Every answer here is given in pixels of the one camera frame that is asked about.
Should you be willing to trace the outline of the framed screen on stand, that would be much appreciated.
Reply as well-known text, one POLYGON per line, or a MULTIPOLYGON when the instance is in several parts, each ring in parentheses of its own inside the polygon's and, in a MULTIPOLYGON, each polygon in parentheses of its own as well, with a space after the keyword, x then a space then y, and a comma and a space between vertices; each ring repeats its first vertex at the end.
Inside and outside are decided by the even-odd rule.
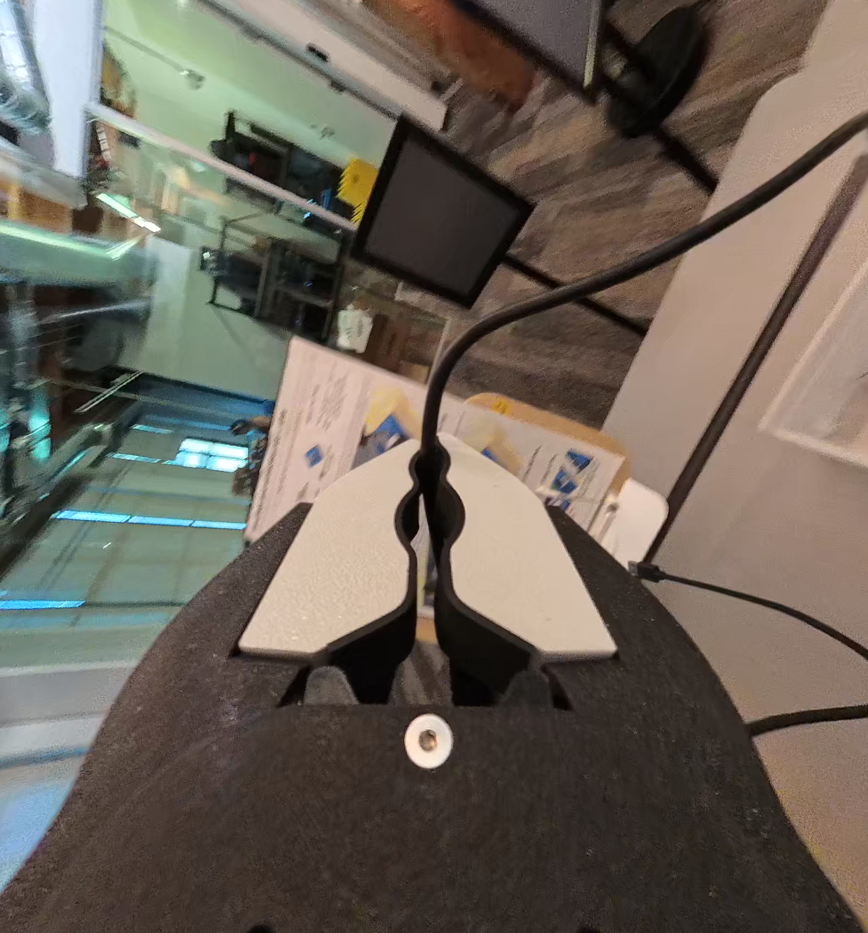
POLYGON ((584 96, 591 95, 605 1, 473 1, 469 11, 514 48, 584 96))

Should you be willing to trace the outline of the printed instruction sheet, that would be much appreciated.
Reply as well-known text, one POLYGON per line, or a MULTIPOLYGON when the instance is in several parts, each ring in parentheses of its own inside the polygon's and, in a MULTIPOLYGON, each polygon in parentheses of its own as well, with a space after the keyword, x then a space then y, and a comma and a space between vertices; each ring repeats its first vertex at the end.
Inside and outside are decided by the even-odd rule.
MULTIPOLYGON (((295 338, 288 348, 243 531, 253 543, 351 469, 420 437, 426 387, 295 338)), ((439 431, 459 440, 464 401, 446 396, 439 431)))

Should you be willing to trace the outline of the white stand base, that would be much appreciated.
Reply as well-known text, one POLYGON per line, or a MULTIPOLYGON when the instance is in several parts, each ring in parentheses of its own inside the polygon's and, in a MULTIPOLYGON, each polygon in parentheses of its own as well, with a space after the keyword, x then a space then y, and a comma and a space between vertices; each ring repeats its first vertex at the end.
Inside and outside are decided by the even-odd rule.
POLYGON ((593 535, 603 550, 624 569, 629 569, 647 560, 667 517, 665 498, 629 478, 618 494, 607 499, 593 535))

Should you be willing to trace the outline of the wooden ceiling beam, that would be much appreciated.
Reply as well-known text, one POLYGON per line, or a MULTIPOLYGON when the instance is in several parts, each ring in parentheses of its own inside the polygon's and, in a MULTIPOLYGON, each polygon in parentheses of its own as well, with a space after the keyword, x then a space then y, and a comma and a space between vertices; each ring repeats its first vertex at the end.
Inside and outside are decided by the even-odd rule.
POLYGON ((395 1, 392 15, 473 89, 509 111, 532 91, 536 69, 505 38, 450 1, 395 1))

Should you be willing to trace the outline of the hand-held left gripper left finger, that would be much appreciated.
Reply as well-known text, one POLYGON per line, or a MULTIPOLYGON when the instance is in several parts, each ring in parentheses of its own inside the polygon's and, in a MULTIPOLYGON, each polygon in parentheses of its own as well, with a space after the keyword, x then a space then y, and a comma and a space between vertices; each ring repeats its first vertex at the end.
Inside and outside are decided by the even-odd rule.
POLYGON ((417 614, 420 487, 408 439, 321 492, 249 623, 242 654, 325 662, 417 614))

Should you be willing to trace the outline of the black round floor base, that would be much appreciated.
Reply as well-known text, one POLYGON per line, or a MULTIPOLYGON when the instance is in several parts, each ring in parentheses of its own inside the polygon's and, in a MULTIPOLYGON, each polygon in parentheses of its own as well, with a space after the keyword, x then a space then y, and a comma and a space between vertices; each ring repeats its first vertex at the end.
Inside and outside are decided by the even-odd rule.
POLYGON ((665 123, 683 103, 708 58, 711 31, 708 2, 675 6, 634 41, 607 17, 603 37, 623 60, 617 76, 598 71, 608 96, 607 120, 624 139, 648 137, 664 157, 704 191, 718 184, 713 171, 665 123))

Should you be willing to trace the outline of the black monitor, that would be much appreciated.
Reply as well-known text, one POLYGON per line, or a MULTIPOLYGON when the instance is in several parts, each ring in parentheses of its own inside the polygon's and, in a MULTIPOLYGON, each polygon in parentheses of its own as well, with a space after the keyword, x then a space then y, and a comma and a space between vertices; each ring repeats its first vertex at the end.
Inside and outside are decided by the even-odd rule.
POLYGON ((471 308, 533 211, 513 189, 401 116, 350 256, 471 308))

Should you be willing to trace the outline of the instruction sheet on stand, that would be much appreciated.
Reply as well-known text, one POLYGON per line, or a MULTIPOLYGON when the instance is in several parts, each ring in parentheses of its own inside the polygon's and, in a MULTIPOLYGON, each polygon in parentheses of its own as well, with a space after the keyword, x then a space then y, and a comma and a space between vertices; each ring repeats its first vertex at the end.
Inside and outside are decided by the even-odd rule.
POLYGON ((629 479, 627 450, 595 428, 497 393, 463 407, 459 437, 584 528, 629 479))

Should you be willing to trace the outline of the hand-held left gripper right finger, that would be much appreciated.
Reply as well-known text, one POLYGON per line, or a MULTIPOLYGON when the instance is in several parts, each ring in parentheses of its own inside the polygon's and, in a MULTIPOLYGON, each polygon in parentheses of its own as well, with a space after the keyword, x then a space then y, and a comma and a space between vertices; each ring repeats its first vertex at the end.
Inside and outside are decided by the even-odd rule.
POLYGON ((438 436, 445 482, 462 507, 448 537, 448 571, 461 608, 498 625, 540 661, 609 659, 617 647, 542 501, 463 441, 438 436))

